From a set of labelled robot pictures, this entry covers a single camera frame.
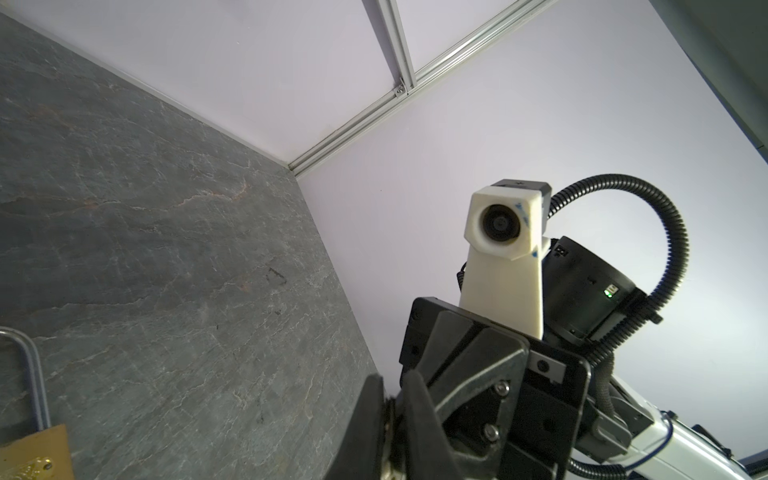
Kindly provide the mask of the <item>aluminium frame profiles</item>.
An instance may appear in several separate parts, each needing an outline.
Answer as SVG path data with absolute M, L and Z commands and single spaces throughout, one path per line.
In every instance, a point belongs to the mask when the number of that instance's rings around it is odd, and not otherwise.
M 521 28 L 551 7 L 551 1 L 513 1 L 436 58 L 416 70 L 407 44 L 398 5 L 395 1 L 378 1 L 376 9 L 383 25 L 386 53 L 391 53 L 395 66 L 395 86 L 381 98 L 360 111 L 323 140 L 288 164 L 299 178 L 340 152 L 375 126 L 405 107 L 429 87 L 437 84 L 470 59 Z

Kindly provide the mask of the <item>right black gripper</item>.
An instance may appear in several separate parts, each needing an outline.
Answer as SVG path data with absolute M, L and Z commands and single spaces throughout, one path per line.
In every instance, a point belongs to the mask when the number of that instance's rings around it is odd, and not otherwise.
M 581 357 L 435 297 L 400 354 L 408 479 L 562 479 L 591 369 Z

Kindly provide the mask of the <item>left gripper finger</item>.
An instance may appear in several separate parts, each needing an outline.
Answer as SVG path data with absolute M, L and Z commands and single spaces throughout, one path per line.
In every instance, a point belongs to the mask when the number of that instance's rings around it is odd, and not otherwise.
M 363 384 L 340 447 L 324 478 L 380 479 L 387 402 L 383 379 L 369 375 Z

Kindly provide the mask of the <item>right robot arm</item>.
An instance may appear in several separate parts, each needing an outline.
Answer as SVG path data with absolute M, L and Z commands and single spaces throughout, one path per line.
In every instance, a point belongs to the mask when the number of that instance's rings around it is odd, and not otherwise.
M 624 191 L 658 216 L 664 271 L 644 292 L 547 222 L 594 192 Z M 383 479 L 746 479 L 709 433 L 613 372 L 616 350 L 677 292 L 689 242 L 674 203 L 639 178 L 602 174 L 561 191 L 501 180 L 473 193 L 457 305 L 417 299 Z

